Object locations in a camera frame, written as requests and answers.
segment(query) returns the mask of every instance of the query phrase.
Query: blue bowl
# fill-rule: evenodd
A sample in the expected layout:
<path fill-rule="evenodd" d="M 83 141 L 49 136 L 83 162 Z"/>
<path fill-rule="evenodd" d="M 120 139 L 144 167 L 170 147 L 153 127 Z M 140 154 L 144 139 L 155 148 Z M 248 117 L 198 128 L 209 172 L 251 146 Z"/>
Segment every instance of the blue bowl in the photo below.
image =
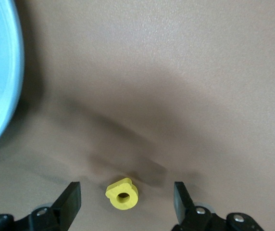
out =
<path fill-rule="evenodd" d="M 0 0 L 0 135 L 19 100 L 24 72 L 21 27 L 12 0 Z"/>

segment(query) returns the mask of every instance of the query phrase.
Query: blue plate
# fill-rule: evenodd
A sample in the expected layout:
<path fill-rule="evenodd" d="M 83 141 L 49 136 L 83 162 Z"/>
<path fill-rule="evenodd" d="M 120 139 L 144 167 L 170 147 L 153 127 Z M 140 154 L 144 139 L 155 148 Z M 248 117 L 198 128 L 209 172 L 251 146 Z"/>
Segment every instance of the blue plate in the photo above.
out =
<path fill-rule="evenodd" d="M 20 22 L 12 0 L 0 0 L 0 135 L 21 93 L 24 50 Z"/>

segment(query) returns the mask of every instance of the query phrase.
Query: metal screw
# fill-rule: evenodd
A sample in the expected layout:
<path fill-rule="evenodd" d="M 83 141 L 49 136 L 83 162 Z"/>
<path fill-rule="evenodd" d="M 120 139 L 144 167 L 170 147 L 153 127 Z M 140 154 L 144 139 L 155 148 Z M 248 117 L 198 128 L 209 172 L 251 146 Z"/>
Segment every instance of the metal screw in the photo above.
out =
<path fill-rule="evenodd" d="M 201 215 L 203 215 L 203 214 L 206 213 L 205 209 L 203 209 L 202 207 L 197 207 L 197 208 L 196 208 L 196 212 L 197 212 L 198 214 L 201 214 Z"/>
<path fill-rule="evenodd" d="M 47 211 L 47 208 L 44 208 L 44 209 L 38 211 L 37 216 L 44 215 L 46 213 L 46 211 Z"/>
<path fill-rule="evenodd" d="M 244 222 L 244 218 L 238 214 L 234 215 L 234 219 L 237 222 Z"/>
<path fill-rule="evenodd" d="M 2 223 L 4 220 L 6 220 L 7 219 L 7 216 L 5 215 L 5 216 L 3 216 L 3 217 L 1 217 L 0 218 L 0 223 Z"/>

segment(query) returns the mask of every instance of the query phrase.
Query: yellow foam block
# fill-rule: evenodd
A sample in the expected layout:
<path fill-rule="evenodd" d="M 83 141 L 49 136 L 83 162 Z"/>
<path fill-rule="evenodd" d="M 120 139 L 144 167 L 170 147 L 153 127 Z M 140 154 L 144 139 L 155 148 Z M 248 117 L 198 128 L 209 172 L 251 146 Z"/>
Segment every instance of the yellow foam block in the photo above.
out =
<path fill-rule="evenodd" d="M 138 201 L 138 190 L 130 178 L 124 178 L 107 187 L 105 195 L 120 210 L 133 208 Z"/>

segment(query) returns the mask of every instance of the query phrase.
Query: gray surface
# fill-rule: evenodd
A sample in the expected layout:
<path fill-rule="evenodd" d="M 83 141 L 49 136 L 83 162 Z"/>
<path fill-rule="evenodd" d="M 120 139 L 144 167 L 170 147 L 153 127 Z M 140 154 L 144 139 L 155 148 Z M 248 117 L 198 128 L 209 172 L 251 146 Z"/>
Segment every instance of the gray surface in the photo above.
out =
<path fill-rule="evenodd" d="M 72 231 L 170 230 L 173 182 L 275 230 L 275 1 L 20 1 L 26 73 L 0 140 L 0 212 L 73 180 Z M 104 191 L 132 178 L 140 201 Z"/>

